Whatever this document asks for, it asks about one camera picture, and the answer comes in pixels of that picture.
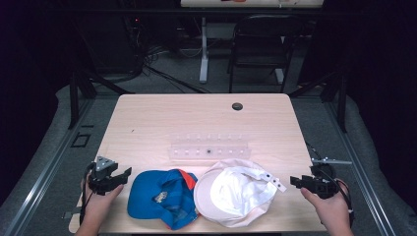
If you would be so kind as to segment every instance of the table leg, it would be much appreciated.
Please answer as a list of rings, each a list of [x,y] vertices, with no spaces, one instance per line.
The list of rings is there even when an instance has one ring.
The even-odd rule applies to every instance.
[[[208,37],[206,18],[202,19],[202,67],[200,69],[200,83],[208,81],[209,57],[208,57]]]
[[[276,82],[279,85],[282,85],[282,82],[284,81],[284,73],[282,72],[282,69],[275,69],[275,77]]]

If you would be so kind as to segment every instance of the cap brim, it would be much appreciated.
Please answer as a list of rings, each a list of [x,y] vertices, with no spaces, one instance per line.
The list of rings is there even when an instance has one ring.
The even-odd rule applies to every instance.
[[[215,178],[222,172],[221,169],[214,169],[206,173],[199,181],[197,181],[194,189],[194,202],[197,210],[208,219],[228,220],[238,217],[238,215],[225,212],[217,208],[211,201],[210,189]]]

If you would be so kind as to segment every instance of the black hole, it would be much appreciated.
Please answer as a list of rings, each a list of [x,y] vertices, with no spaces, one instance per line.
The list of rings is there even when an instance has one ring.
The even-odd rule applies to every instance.
[[[233,110],[242,110],[243,105],[242,105],[242,103],[235,102],[235,103],[232,104],[232,108],[233,108]]]

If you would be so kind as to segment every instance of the blue cap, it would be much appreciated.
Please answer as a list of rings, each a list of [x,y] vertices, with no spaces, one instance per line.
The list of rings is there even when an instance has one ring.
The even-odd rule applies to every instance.
[[[132,185],[128,213],[137,219],[160,218],[170,229],[180,229],[198,217],[196,182],[194,174],[180,169],[142,172]]]

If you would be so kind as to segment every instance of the human arm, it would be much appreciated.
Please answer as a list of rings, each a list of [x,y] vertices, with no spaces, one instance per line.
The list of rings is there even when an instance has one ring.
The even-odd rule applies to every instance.
[[[344,184],[338,184],[344,193]],[[316,209],[320,221],[331,236],[352,236],[350,229],[349,211],[346,201],[340,191],[329,199],[321,199],[306,188],[301,188],[301,194]]]
[[[119,185],[113,191],[107,193],[105,196],[93,194],[89,185],[86,183],[86,196],[89,197],[86,206],[86,214],[83,223],[77,230],[76,236],[96,236],[100,229],[101,223],[108,214],[111,203],[122,192],[123,185]]]

